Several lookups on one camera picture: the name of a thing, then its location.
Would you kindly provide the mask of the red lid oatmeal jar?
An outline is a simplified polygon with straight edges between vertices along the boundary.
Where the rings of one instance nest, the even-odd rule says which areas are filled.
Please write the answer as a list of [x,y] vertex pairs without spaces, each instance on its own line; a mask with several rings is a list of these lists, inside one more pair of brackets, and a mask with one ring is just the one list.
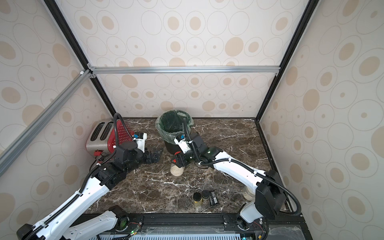
[[171,159],[171,168],[170,168],[170,173],[175,176],[179,177],[183,174],[185,167],[178,168],[177,166],[174,165],[174,156]]

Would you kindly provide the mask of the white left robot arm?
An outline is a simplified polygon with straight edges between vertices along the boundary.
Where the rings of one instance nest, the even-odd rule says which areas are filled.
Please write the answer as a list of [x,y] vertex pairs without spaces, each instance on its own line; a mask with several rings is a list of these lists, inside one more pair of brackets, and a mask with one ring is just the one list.
[[124,210],[113,208],[103,214],[74,225],[74,222],[98,199],[111,191],[127,174],[143,164],[158,163],[162,149],[148,151],[145,134],[128,134],[130,140],[119,140],[118,122],[127,130],[124,119],[114,114],[113,127],[116,147],[100,164],[86,175],[81,187],[56,210],[34,225],[24,224],[17,231],[20,240],[88,240],[100,233],[116,228],[127,221]]

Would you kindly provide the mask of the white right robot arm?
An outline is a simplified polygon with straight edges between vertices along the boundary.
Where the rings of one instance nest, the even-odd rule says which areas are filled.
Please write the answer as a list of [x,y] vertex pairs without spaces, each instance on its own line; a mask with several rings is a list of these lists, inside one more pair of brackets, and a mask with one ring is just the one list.
[[278,173],[265,172],[250,167],[233,158],[218,147],[209,147],[199,134],[190,134],[186,118],[182,119],[183,131],[174,142],[181,149],[175,153],[172,164],[182,169],[191,163],[213,168],[241,182],[255,196],[242,206],[238,213],[238,224],[248,226],[256,219],[274,220],[278,215],[300,216],[302,212],[298,198],[278,180]]

